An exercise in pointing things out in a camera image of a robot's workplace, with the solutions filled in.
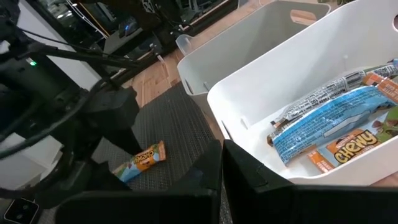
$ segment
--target dark gray rug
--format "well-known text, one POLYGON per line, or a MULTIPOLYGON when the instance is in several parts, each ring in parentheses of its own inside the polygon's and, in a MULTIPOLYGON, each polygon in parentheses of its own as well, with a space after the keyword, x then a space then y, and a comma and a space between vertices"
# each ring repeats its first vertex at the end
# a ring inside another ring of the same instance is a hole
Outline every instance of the dark gray rug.
MULTIPOLYGON (((181 83, 145 105, 133 126, 141 148, 165 142, 167 160, 141 173, 128 184, 133 190, 165 190, 189 170, 195 159, 214 140, 199 107, 185 93, 181 83)), ((93 159, 108 161, 111 170, 131 156, 103 139, 93 159)), ((220 223, 232 223, 225 190, 222 191, 220 223)), ((55 209, 44 211, 40 224, 53 224, 55 209)))

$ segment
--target black mat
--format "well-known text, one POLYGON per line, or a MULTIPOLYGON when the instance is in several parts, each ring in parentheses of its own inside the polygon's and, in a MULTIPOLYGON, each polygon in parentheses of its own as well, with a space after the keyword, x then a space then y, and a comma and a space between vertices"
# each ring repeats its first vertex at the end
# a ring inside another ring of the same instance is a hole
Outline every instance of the black mat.
MULTIPOLYGON (((185 93, 181 83, 145 105, 132 129, 142 148, 163 140, 167 151, 165 162, 156 164, 129 182, 133 190, 167 189, 189 170, 193 161, 214 139, 199 107, 185 93)), ((128 161, 130 157, 105 139, 93 155, 97 162, 108 161, 111 170, 128 161)), ((54 209, 45 211, 39 223, 52 224, 53 215, 54 209)), ((220 223, 232 223, 224 190, 220 223)))

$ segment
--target white storage container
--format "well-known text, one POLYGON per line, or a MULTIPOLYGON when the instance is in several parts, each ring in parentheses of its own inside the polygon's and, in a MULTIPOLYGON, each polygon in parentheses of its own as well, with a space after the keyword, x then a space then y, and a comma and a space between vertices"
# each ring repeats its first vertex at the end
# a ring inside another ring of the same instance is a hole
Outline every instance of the white storage container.
MULTIPOLYGON (((206 114, 212 116, 206 100, 210 88, 307 27, 292 20, 292 10, 311 12, 320 19, 330 11, 330 6, 288 1, 272 2, 181 60, 177 68, 184 89, 206 114)), ((182 41, 181 37, 177 43, 181 46, 182 41)), ((188 50, 183 48, 182 52, 187 53, 188 50)))
POLYGON ((397 0, 357 0, 217 83, 208 102, 226 139, 296 184, 369 185, 398 171, 398 138, 326 174, 302 155, 287 167, 266 143, 281 109, 328 80, 398 57, 397 0))

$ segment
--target white cord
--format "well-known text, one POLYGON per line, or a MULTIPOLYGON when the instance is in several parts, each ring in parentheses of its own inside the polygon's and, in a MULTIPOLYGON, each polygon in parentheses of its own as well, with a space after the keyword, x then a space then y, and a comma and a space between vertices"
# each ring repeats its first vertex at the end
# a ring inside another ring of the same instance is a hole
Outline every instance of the white cord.
POLYGON ((87 22, 88 25, 90 25, 92 28, 94 28, 97 32, 99 32, 105 39, 108 38, 106 34, 104 34, 101 30, 99 30, 89 19, 87 19, 83 13, 80 12, 79 9, 77 9, 75 6, 73 6, 73 3, 70 0, 67 0, 68 5, 72 8, 72 10, 78 14, 79 17, 81 17, 85 22, 87 22))

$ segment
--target wooden floor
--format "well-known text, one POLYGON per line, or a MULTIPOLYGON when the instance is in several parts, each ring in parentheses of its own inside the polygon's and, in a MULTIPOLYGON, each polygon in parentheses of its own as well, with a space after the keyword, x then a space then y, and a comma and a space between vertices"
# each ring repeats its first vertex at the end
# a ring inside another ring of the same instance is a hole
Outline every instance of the wooden floor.
MULTIPOLYGON (((231 12, 226 17, 222 18, 201 34, 197 35, 193 41, 191 41, 193 48, 197 48, 203 45, 205 42, 209 41, 216 35, 218 35, 223 30, 227 29, 229 26, 238 22, 245 16, 249 15, 261 5, 267 4, 272 0, 250 0, 245 5, 241 6, 239 9, 231 12)), ((315 3, 317 0, 294 0, 298 2, 312 2, 315 3)), ((329 3, 332 10, 337 8, 335 2, 329 3)), ((311 23, 311 17, 308 14, 296 14, 295 18, 303 23, 311 23)), ((164 57, 164 62, 157 62, 138 74, 132 80, 129 80, 124 84, 124 86, 132 86, 137 91, 137 102, 143 107, 147 103, 151 102, 154 98, 158 97, 166 90, 177 84, 180 79, 180 75, 177 70, 178 62, 183 58, 181 51, 176 50, 168 56, 164 57)), ((208 124, 213 131, 215 137, 219 140, 223 140, 224 137, 218 128, 218 125, 212 121, 209 117, 205 115, 208 124)), ((398 173, 387 177, 378 183, 377 186, 398 186, 398 173)))

